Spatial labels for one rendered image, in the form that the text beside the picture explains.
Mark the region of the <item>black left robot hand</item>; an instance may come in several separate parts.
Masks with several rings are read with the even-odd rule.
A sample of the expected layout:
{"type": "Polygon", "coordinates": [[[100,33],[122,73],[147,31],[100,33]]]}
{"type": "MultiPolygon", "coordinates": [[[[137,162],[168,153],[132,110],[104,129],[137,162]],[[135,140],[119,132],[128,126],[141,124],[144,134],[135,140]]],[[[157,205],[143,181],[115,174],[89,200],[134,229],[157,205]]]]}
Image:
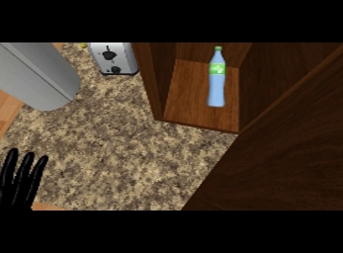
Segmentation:
{"type": "Polygon", "coordinates": [[[41,188],[50,157],[35,161],[36,153],[29,152],[17,166],[20,150],[13,148],[0,161],[0,211],[32,211],[41,188]]]}

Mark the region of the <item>brown wooden cabinet door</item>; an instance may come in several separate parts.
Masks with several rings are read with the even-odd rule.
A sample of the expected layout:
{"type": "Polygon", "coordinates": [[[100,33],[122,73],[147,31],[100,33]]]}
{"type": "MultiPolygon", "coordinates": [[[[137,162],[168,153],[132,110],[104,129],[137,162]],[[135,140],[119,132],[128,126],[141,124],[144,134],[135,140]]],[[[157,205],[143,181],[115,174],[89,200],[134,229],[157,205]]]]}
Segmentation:
{"type": "Polygon", "coordinates": [[[246,126],[183,208],[343,210],[343,44],[246,126]]]}

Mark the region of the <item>silver toaster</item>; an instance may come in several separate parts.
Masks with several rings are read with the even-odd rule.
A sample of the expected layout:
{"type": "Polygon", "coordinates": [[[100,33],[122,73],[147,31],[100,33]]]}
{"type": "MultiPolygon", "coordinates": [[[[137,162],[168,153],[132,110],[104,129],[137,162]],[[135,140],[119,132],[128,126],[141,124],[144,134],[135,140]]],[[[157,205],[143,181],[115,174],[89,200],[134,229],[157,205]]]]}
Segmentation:
{"type": "Polygon", "coordinates": [[[140,66],[129,42],[91,42],[89,52],[104,75],[135,75],[140,66]]]}

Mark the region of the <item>brown wooden cabinet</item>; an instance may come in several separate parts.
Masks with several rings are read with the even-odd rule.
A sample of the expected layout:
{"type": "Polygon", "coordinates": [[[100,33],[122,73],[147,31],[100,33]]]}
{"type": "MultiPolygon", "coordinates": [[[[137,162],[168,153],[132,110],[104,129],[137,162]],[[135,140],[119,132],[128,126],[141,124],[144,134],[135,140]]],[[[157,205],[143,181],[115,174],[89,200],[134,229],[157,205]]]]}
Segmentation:
{"type": "Polygon", "coordinates": [[[137,42],[155,119],[239,133],[291,87],[336,55],[341,42],[137,42]],[[208,106],[209,61],[223,47],[226,106],[208,106]]]}

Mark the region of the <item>blue water bottle green cap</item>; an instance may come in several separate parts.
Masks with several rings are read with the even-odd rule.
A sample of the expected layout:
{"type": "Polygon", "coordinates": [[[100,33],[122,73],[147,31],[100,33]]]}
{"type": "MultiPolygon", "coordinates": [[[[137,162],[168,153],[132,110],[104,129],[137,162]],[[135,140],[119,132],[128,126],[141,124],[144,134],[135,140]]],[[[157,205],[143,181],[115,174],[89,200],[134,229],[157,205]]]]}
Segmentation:
{"type": "Polygon", "coordinates": [[[209,62],[209,94],[208,106],[223,108],[226,106],[226,76],[227,64],[223,56],[223,47],[215,48],[215,53],[209,62]]]}

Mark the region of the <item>grey rounded appliance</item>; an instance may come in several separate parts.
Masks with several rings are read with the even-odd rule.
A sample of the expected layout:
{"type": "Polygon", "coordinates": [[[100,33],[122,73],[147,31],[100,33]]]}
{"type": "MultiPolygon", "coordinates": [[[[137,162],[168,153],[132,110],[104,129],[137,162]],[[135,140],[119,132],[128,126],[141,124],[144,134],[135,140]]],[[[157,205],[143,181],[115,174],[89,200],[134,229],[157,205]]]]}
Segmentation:
{"type": "Polygon", "coordinates": [[[73,100],[81,78],[51,42],[0,42],[0,90],[39,111],[73,100]]]}

